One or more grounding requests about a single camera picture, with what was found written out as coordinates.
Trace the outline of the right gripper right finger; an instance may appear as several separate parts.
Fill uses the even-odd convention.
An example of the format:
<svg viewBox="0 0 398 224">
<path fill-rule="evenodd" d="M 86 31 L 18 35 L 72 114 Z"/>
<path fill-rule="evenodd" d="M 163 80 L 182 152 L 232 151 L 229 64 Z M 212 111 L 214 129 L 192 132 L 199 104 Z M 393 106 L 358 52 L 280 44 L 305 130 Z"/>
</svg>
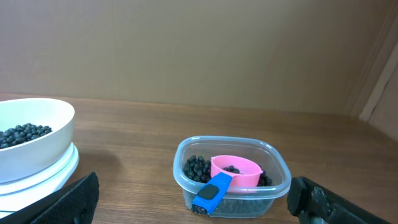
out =
<svg viewBox="0 0 398 224">
<path fill-rule="evenodd" d="M 287 209 L 300 223 L 388 223 L 306 177 L 292 179 Z"/>
</svg>

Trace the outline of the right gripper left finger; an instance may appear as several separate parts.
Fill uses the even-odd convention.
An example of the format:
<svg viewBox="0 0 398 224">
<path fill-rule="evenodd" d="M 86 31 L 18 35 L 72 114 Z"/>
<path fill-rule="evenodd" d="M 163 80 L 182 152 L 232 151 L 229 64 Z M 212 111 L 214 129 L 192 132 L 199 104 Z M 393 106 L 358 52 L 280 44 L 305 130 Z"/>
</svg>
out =
<svg viewBox="0 0 398 224">
<path fill-rule="evenodd" d="M 1 224 L 91 224 L 100 196 L 95 172 L 4 218 Z"/>
</svg>

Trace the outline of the pink scoop blue handle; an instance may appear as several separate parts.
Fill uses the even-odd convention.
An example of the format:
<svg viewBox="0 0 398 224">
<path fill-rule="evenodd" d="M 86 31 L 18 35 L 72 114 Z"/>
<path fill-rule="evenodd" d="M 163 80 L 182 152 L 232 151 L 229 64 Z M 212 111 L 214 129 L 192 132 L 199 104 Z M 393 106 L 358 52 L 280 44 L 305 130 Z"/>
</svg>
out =
<svg viewBox="0 0 398 224">
<path fill-rule="evenodd" d="M 210 215 L 231 187 L 256 187 L 263 173 L 255 162 L 238 156 L 220 155 L 211 158 L 211 179 L 198 191 L 191 210 Z"/>
</svg>

